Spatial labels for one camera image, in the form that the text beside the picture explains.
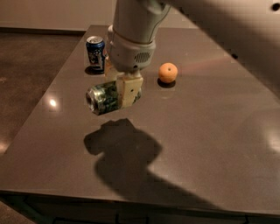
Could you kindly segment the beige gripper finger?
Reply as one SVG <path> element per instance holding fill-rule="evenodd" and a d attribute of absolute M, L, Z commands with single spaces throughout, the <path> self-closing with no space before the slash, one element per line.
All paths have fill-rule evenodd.
<path fill-rule="evenodd" d="M 139 71 L 124 73 L 116 79 L 118 104 L 121 109 L 130 107 L 143 85 L 144 79 Z"/>
<path fill-rule="evenodd" d="M 104 75 L 107 82 L 115 81 L 120 73 L 116 70 L 109 57 L 105 59 Z"/>

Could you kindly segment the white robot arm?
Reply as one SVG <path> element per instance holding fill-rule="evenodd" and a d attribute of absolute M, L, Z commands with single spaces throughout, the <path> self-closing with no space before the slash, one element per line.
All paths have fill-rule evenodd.
<path fill-rule="evenodd" d="M 275 95 L 280 92 L 280 11 L 269 0 L 117 0 L 107 53 L 119 72 L 151 63 L 158 27 L 171 8 L 238 57 Z"/>

